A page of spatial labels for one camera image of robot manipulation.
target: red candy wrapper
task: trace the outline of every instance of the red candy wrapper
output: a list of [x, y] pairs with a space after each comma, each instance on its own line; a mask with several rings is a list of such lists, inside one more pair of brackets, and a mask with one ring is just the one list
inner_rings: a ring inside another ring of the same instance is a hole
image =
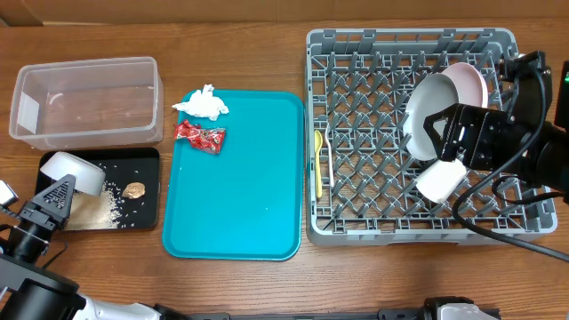
[[217, 155], [225, 139], [225, 129], [202, 129], [200, 124], [193, 125], [188, 120], [184, 120], [176, 125], [174, 137], [176, 140], [187, 138], [193, 148]]

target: turquoise tray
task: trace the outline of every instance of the turquoise tray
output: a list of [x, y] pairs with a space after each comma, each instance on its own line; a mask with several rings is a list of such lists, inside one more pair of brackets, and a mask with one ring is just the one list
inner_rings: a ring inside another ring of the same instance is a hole
[[213, 94], [229, 114], [178, 118], [227, 135], [217, 156], [175, 142], [164, 248], [179, 258], [290, 259], [301, 245], [304, 106], [288, 92]]

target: plastic bin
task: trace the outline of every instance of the plastic bin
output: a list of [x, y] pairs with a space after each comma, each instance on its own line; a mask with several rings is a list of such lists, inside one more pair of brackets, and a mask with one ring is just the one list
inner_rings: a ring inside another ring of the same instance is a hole
[[18, 74], [10, 135], [42, 150], [160, 141], [163, 107], [151, 57], [30, 65]]

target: gray dish rack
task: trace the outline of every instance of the gray dish rack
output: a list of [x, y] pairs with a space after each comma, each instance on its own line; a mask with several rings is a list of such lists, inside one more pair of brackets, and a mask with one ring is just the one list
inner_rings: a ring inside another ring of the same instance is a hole
[[[451, 215], [453, 201], [484, 172], [470, 171], [442, 204], [431, 203], [414, 178], [433, 161], [406, 150], [405, 106], [413, 88], [430, 73], [456, 62], [475, 66], [488, 85], [489, 108], [508, 107], [515, 88], [498, 81], [495, 64], [518, 55], [504, 28], [316, 29], [307, 35], [306, 130], [307, 234], [318, 245], [409, 242], [501, 244], [462, 228]], [[333, 151], [330, 188], [326, 145], [320, 151], [323, 196], [316, 198], [314, 130], [327, 125]], [[521, 199], [540, 190], [517, 180], [501, 193]], [[461, 214], [498, 233], [532, 241], [553, 232], [552, 200], [506, 204], [489, 186], [461, 207]]]

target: tissue paper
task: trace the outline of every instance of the tissue paper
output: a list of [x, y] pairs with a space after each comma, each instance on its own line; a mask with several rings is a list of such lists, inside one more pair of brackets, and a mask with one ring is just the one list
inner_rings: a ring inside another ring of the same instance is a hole
[[208, 117], [215, 121], [222, 114], [229, 113], [228, 107], [218, 97], [213, 97], [213, 86], [211, 84], [204, 85], [202, 91], [197, 90], [189, 97], [188, 102], [176, 103], [172, 106], [179, 111], [196, 116]]

